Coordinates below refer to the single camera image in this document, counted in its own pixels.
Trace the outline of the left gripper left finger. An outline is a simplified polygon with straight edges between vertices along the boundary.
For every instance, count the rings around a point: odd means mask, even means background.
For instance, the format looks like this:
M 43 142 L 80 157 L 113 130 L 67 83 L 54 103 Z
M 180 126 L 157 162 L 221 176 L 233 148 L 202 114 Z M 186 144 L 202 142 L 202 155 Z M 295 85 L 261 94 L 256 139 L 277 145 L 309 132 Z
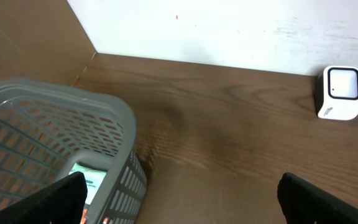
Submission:
M 83 173 L 74 172 L 0 211 L 0 224 L 79 224 L 87 196 Z

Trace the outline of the small orange box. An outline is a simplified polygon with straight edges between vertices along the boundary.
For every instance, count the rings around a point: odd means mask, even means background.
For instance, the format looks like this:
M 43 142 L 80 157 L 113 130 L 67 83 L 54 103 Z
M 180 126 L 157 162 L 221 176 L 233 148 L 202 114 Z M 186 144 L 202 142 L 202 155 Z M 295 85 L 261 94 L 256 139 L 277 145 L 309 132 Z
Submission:
M 82 218 L 81 218 L 80 224 L 86 224 L 86 217 L 85 217 L 86 213 L 87 213 L 87 209 L 84 208 L 84 209 L 83 209 L 83 213 L 82 213 Z

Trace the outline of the teal wet wipes pack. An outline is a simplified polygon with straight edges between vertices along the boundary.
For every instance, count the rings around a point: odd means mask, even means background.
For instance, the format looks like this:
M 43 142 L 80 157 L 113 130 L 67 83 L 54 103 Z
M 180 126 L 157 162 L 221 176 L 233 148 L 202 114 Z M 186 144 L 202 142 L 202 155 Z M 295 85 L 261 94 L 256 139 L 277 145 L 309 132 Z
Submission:
M 90 205 L 96 195 L 101 183 L 106 176 L 107 172 L 103 170 L 96 170 L 89 167 L 81 166 L 77 163 L 73 165 L 68 174 L 74 172 L 82 172 L 85 177 L 86 186 L 88 189 L 85 204 Z

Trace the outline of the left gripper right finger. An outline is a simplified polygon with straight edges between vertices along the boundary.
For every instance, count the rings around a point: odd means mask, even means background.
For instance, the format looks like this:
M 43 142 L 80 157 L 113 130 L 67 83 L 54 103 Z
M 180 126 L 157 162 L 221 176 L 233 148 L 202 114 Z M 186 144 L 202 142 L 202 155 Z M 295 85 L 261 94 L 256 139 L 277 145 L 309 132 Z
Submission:
M 358 223 L 358 209 L 295 174 L 279 181 L 278 202 L 288 224 Z

